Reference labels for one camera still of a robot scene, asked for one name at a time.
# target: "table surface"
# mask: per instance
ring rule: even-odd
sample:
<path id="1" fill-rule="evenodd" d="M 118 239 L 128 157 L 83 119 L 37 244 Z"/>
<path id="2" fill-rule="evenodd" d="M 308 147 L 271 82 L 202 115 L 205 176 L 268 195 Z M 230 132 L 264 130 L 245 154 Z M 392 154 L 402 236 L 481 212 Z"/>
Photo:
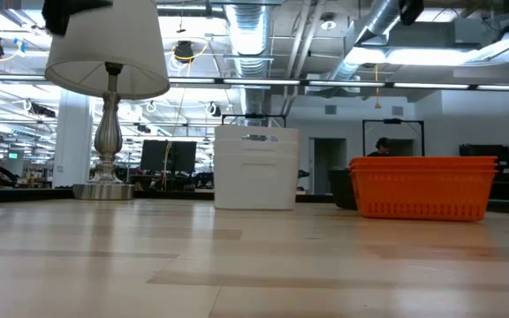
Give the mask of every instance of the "table surface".
<path id="1" fill-rule="evenodd" d="M 0 317 L 509 317 L 509 215 L 0 204 Z"/>

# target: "ceiling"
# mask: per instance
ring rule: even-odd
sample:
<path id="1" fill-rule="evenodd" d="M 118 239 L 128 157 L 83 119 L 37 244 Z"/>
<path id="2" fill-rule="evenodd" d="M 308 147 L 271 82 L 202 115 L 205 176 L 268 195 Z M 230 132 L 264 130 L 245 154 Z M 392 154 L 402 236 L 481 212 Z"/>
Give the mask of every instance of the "ceiling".
<path id="1" fill-rule="evenodd" d="M 479 0 L 426 0 L 426 9 L 418 21 L 424 22 L 449 22 L 458 15 L 471 19 L 480 19 L 481 15 L 488 12 L 489 1 Z M 270 52 L 271 78 L 283 78 L 286 73 L 289 56 L 294 43 L 294 32 L 300 25 L 299 13 L 302 1 L 286 0 L 281 5 L 273 6 L 270 22 Z M 366 17 L 370 9 L 371 1 L 367 0 L 330 0 L 327 1 L 323 12 L 334 13 L 333 21 L 336 26 L 330 30 L 318 27 L 315 37 L 309 46 L 308 56 L 301 70 L 301 77 L 308 74 L 324 74 L 333 70 L 345 57 L 345 38 L 350 23 L 359 18 Z M 495 11 L 502 9 L 500 2 L 493 6 Z M 206 19 L 202 17 L 159 17 L 163 37 L 163 49 L 171 77 L 233 77 L 235 65 L 232 59 L 232 43 L 228 35 L 227 22 L 224 19 Z M 44 74 L 45 64 L 51 44 L 51 37 L 42 29 L 44 20 L 40 9 L 25 9 L 21 14 L 0 8 L 0 37 L 3 38 L 5 54 L 3 58 L 12 57 L 10 60 L 0 62 L 0 74 Z M 25 44 L 25 51 L 18 51 L 18 44 Z M 173 61 L 172 48 L 178 41 L 191 41 L 194 52 L 203 52 L 189 66 Z M 377 68 L 361 66 L 356 75 L 361 80 L 398 80 L 415 82 L 465 82 L 475 79 L 477 82 L 509 83 L 509 64 L 481 67 L 453 67 L 453 66 L 427 66 L 427 65 L 401 65 L 401 64 L 378 64 Z M 324 100 L 321 97 L 305 96 L 300 94 L 292 105 L 290 117 L 293 119 L 319 119 L 329 120 L 323 114 L 326 104 L 351 104 L 352 110 L 341 110 L 335 120 L 350 118 L 362 118 L 367 116 L 367 111 L 374 106 L 377 94 L 375 89 L 362 89 L 358 94 L 346 97 L 334 97 Z M 426 91 L 410 89 L 384 90 L 381 98 L 386 105 L 406 106 L 411 105 L 418 96 L 423 96 Z M 0 124 L 0 137 L 6 141 L 6 148 L 21 148 L 31 152 L 28 156 L 34 162 L 44 162 L 52 158 L 55 145 L 57 123 L 54 118 L 40 118 L 26 110 L 26 100 L 37 102 L 40 105 L 53 110 L 59 116 L 61 89 L 46 83 L 5 83 L 0 81 L 0 120 L 17 120 L 22 123 Z M 213 137 L 214 126 L 220 123 L 219 117 L 209 114 L 208 106 L 215 104 L 223 113 L 242 113 L 240 105 L 240 90 L 238 88 L 172 88 L 167 94 L 146 101 L 122 101 L 119 112 L 121 121 L 140 122 L 152 127 L 153 135 L 165 137 L 170 135 L 170 127 L 174 122 L 189 123 L 196 125 L 195 128 L 178 129 L 176 136 L 194 137 L 196 139 Z M 95 123 L 101 117 L 101 105 L 103 102 L 92 98 L 95 104 Z M 278 93 L 272 96 L 272 111 L 281 111 L 284 97 Z M 33 121 L 47 121 L 45 124 L 36 124 Z M 143 136 L 133 125 L 122 126 L 125 139 L 135 139 L 124 145 L 121 160 L 128 160 L 128 153 L 133 153 L 132 160 L 136 163 L 139 158 L 140 144 L 137 137 Z M 13 138 L 21 139 L 27 146 L 17 146 L 18 142 L 12 142 Z M 210 142 L 205 142 L 199 151 L 201 156 L 209 154 Z"/>

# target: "white storage bin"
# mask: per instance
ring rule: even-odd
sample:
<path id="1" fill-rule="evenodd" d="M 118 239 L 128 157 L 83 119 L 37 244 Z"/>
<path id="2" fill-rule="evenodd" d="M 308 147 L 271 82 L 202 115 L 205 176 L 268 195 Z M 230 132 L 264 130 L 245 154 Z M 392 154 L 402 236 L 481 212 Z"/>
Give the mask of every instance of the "white storage bin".
<path id="1" fill-rule="evenodd" d="M 265 140 L 247 140 L 248 136 Z M 216 128 L 216 208 L 293 209 L 300 132 L 250 126 Z"/>

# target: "black trash can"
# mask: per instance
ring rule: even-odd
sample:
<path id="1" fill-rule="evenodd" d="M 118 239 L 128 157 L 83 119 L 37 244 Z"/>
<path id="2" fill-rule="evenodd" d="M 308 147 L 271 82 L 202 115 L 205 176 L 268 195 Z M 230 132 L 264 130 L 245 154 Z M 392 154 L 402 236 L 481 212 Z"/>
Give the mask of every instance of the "black trash can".
<path id="1" fill-rule="evenodd" d="M 330 170 L 329 181 L 335 205 L 339 208 L 356 210 L 357 201 L 354 198 L 353 182 L 349 175 L 349 169 Z"/>

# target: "vent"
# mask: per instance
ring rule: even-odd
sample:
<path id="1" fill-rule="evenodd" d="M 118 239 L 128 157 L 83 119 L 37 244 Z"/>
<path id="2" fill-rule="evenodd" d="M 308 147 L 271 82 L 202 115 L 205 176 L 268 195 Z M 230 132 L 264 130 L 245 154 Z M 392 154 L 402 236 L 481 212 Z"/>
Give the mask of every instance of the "vent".
<path id="1" fill-rule="evenodd" d="M 404 116 L 404 106 L 392 106 L 393 116 Z"/>
<path id="2" fill-rule="evenodd" d="M 325 115 L 337 115 L 337 106 L 325 105 Z"/>

